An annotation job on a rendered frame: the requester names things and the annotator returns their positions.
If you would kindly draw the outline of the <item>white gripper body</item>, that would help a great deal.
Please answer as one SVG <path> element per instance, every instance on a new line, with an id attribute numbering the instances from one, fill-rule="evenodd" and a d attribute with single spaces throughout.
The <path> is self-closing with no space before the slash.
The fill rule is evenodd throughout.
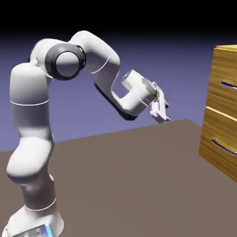
<path id="1" fill-rule="evenodd" d="M 163 123 L 162 117 L 166 115 L 165 98 L 161 89 L 157 91 L 157 100 L 150 104 L 150 115 L 158 122 Z"/>

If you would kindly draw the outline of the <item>light wood cabinet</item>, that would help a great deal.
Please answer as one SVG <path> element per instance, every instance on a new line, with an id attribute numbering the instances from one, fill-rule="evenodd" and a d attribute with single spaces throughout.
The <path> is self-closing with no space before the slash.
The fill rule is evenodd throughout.
<path id="1" fill-rule="evenodd" d="M 237 44 L 213 50 L 199 155 L 237 182 Z"/>

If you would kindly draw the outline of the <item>wood drawer front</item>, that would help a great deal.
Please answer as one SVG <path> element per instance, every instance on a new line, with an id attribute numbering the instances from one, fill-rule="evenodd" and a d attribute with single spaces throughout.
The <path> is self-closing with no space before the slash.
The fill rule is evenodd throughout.
<path id="1" fill-rule="evenodd" d="M 214 48 L 206 106 L 237 118 L 237 45 Z"/>
<path id="2" fill-rule="evenodd" d="M 212 143 L 215 138 L 227 148 L 237 151 L 237 118 L 211 107 L 205 107 L 199 155 L 237 182 L 237 155 Z"/>

